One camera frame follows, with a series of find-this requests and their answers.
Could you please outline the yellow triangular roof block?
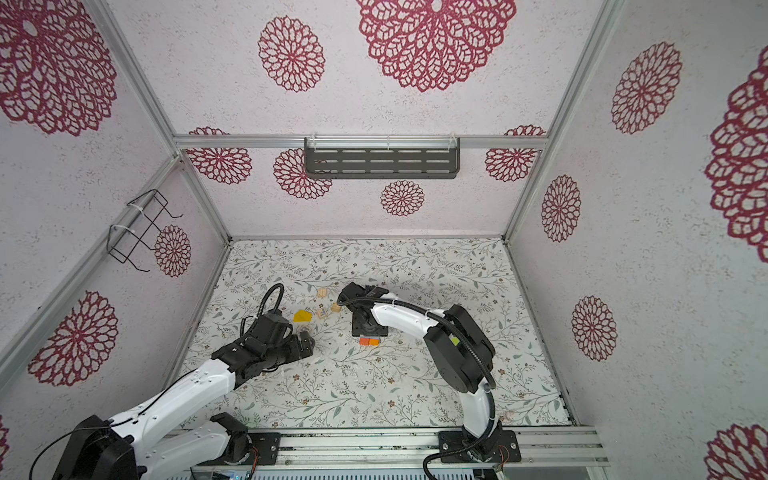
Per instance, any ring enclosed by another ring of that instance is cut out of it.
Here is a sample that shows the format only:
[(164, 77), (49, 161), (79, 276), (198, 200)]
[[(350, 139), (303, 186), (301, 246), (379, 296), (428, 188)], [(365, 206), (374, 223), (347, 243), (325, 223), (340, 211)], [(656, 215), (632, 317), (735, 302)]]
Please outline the yellow triangular roof block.
[(293, 316), (294, 323), (308, 323), (313, 319), (313, 314), (306, 310), (299, 310)]

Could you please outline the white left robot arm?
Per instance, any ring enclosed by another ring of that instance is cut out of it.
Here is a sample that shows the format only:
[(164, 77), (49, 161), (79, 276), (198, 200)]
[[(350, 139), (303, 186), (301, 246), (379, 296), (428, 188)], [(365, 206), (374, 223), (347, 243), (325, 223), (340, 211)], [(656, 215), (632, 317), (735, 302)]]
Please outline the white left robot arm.
[(64, 436), (56, 479), (166, 479), (200, 463), (249, 459), (248, 428), (220, 413), (180, 435), (171, 432), (213, 401), (277, 368), (309, 358), (315, 341), (277, 313), (259, 316), (238, 339), (139, 405), (107, 420), (92, 415)]

